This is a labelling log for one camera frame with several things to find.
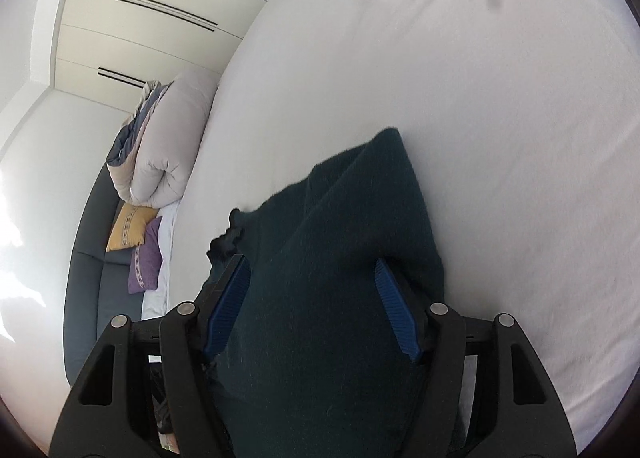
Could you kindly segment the dark green knit sweater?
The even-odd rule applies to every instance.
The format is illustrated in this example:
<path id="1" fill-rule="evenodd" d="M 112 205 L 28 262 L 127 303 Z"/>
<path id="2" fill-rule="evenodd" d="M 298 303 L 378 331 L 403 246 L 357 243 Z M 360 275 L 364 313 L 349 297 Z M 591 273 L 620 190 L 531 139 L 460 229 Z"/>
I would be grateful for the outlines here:
<path id="1" fill-rule="evenodd" d="M 444 297 L 442 260 L 398 131 L 329 158 L 229 221 L 210 244 L 210 278 L 242 254 L 250 285 L 208 380 L 232 452 L 397 456 L 425 364 L 398 345 L 376 264 L 390 269 L 419 324 Z"/>

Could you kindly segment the white pillow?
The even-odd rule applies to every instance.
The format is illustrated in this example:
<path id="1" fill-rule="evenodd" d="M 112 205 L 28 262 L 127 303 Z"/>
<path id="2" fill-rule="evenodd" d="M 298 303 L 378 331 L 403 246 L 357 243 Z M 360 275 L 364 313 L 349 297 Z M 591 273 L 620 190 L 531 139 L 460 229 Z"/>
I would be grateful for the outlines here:
<path id="1" fill-rule="evenodd" d="M 157 239 L 162 262 L 160 262 L 156 289 L 145 291 L 143 295 L 141 311 L 143 320 L 162 317 L 168 312 L 171 252 L 179 207 L 180 201 L 175 201 L 160 209 Z"/>

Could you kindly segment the purple patterned cushion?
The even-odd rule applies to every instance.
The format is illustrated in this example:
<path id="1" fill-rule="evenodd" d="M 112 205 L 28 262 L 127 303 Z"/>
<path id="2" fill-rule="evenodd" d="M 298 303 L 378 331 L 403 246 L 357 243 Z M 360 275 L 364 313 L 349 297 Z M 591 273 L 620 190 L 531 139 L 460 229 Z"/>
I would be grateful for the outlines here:
<path id="1" fill-rule="evenodd" d="M 143 244 L 134 248 L 131 253 L 127 282 L 129 294 L 157 289 L 160 267 L 163 263 L 163 256 L 160 253 L 160 244 L 158 243 L 158 231 L 160 230 L 161 222 L 161 218 L 154 218 L 149 222 L 145 227 Z"/>

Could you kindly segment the dark grey headboard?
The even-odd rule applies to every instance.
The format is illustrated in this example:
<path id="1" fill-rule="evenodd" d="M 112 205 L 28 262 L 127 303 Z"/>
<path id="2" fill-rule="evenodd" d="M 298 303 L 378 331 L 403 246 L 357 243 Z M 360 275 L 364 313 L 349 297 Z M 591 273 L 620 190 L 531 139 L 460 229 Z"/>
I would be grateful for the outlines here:
<path id="1" fill-rule="evenodd" d="M 74 383 L 96 341 L 112 318 L 141 319 L 141 293 L 128 292 L 129 249 L 106 250 L 122 208 L 110 174 L 102 168 L 82 212 L 65 293 L 63 353 L 66 379 Z"/>

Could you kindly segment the yellow patterned cushion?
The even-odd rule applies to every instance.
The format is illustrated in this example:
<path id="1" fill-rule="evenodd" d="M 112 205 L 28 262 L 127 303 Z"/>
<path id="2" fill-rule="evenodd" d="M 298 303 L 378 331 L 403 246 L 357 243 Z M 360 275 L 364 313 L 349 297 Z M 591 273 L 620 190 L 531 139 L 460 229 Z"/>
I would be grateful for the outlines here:
<path id="1" fill-rule="evenodd" d="M 124 204 L 108 237 L 106 251 L 113 252 L 142 246 L 146 226 L 156 216 L 156 209 Z"/>

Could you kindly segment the folded beige duvet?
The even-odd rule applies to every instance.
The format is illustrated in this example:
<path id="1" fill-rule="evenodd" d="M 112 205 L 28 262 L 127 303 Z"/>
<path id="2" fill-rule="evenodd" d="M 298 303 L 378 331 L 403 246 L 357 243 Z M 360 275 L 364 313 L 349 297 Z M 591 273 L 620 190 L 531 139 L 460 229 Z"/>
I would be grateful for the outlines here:
<path id="1" fill-rule="evenodd" d="M 182 198 L 217 88 L 218 77 L 200 67 L 145 82 L 105 160 L 122 201 L 160 209 Z"/>

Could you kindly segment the white bed mattress sheet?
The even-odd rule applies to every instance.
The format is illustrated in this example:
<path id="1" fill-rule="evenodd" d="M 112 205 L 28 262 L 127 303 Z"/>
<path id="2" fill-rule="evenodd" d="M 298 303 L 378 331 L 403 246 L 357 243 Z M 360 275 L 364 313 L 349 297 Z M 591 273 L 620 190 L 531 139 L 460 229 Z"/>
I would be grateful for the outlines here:
<path id="1" fill-rule="evenodd" d="M 193 299 L 232 209 L 393 126 L 459 313 L 512 313 L 579 449 L 639 369 L 639 0 L 269 0 L 175 227 Z"/>

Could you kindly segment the cream wardrobe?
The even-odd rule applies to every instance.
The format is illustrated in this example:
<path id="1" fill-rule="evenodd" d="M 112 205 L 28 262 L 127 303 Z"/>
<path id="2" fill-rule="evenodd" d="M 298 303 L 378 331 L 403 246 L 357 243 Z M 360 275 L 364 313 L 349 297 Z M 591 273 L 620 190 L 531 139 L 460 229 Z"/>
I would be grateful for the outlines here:
<path id="1" fill-rule="evenodd" d="M 63 0 L 57 90 L 133 111 L 146 82 L 218 81 L 268 0 Z"/>

